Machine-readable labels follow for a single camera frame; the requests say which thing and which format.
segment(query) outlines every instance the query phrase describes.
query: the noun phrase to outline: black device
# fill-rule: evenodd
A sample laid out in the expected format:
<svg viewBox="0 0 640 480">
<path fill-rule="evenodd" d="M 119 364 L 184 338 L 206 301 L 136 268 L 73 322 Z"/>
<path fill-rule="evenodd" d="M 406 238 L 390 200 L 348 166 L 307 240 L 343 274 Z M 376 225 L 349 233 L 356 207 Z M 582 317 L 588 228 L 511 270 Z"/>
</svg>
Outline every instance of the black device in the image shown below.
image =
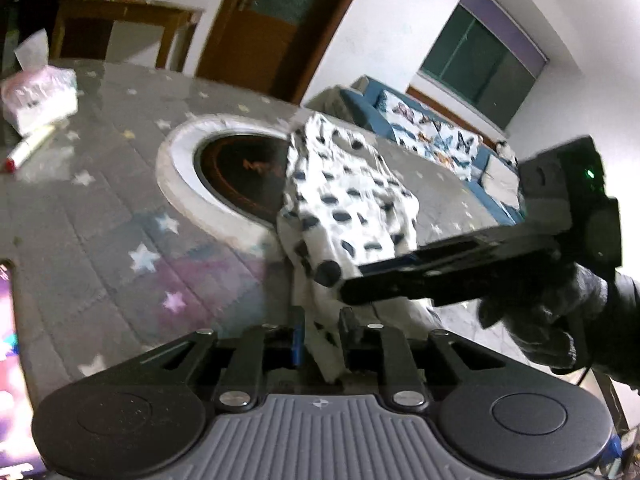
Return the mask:
<svg viewBox="0 0 640 480">
<path fill-rule="evenodd" d="M 581 137 L 518 165 L 526 219 L 418 248 L 360 267 L 340 290 L 346 304 L 398 296 L 431 298 L 436 306 L 482 298 L 527 276 L 542 290 L 549 265 L 577 262 L 612 281 L 622 264 L 618 201 L 606 196 L 604 170 L 591 137 Z M 559 321 L 574 338 L 581 368 L 590 362 L 582 318 Z"/>
<path fill-rule="evenodd" d="M 303 313 L 238 340 L 191 333 L 46 397 L 44 462 L 82 480 L 590 478 L 612 422 L 588 392 L 445 331 L 407 340 L 340 313 L 347 395 L 300 383 Z"/>
<path fill-rule="evenodd" d="M 618 205 L 604 195 L 593 141 L 523 162 L 520 176 L 525 224 L 364 266 L 343 300 L 453 303 L 550 258 L 610 279 L 621 256 Z M 355 308 L 340 312 L 344 361 L 375 378 L 356 392 L 270 386 L 274 370 L 305 370 L 304 313 L 293 307 L 287 326 L 238 340 L 198 331 L 54 392 L 34 414 L 34 441 L 50 469 L 79 480 L 590 476 L 612 434 L 591 394 L 443 330 L 421 341 L 361 326 Z"/>
</svg>

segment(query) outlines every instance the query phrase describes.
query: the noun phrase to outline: black glove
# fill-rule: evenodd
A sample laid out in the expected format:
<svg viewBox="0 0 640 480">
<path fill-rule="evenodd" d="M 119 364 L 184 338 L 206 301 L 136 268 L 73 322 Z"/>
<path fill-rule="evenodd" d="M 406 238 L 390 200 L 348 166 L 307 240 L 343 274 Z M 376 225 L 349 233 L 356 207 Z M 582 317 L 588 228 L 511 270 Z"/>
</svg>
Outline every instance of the black glove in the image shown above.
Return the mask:
<svg viewBox="0 0 640 480">
<path fill-rule="evenodd" d="M 483 328 L 502 320 L 530 361 L 568 371 L 577 362 L 574 338 L 554 323 L 579 310 L 590 324 L 606 304 L 607 283 L 600 277 L 577 264 L 551 263 L 542 274 L 505 283 L 483 298 L 478 318 Z"/>
</svg>

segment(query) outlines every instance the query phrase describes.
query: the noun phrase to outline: door handle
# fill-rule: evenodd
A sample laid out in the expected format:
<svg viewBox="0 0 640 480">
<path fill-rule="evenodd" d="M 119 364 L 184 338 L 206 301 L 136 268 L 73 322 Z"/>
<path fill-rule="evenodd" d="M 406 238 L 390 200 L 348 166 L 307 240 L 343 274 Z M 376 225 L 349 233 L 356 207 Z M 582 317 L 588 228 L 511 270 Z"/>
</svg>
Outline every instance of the door handle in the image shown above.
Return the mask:
<svg viewBox="0 0 640 480">
<path fill-rule="evenodd" d="M 238 10 L 242 12 L 243 10 L 246 9 L 247 5 L 249 4 L 250 4 L 249 0 L 240 0 L 240 2 L 238 3 Z"/>
</svg>

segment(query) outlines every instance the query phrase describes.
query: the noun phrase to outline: blue component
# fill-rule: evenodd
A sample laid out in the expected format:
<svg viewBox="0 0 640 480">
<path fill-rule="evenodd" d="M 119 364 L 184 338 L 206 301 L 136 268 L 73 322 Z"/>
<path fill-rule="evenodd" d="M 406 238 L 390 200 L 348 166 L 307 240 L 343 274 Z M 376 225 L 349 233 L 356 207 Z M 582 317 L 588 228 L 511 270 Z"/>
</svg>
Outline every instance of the blue component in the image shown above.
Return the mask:
<svg viewBox="0 0 640 480">
<path fill-rule="evenodd" d="M 293 345 L 291 347 L 291 360 L 293 361 L 294 366 L 300 366 L 302 363 L 302 349 L 305 343 L 302 333 L 303 326 L 301 324 L 297 324 L 295 329 L 293 329 Z"/>
</svg>

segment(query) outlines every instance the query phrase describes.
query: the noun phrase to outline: white cloth with black dots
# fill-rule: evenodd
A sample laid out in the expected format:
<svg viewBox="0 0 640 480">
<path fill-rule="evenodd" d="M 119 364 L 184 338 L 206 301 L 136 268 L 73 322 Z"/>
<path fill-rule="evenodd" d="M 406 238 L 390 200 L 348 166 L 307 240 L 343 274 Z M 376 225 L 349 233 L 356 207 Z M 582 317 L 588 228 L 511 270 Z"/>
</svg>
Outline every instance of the white cloth with black dots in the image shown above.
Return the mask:
<svg viewBox="0 0 640 480">
<path fill-rule="evenodd" d="M 315 114 L 291 135 L 277 229 L 294 264 L 292 302 L 305 309 L 305 344 L 326 381 L 346 371 L 340 285 L 360 276 L 360 265 L 415 250 L 418 208 L 362 134 Z M 411 338 L 441 327 L 429 300 L 396 298 L 354 310 L 363 324 L 396 326 Z"/>
</svg>

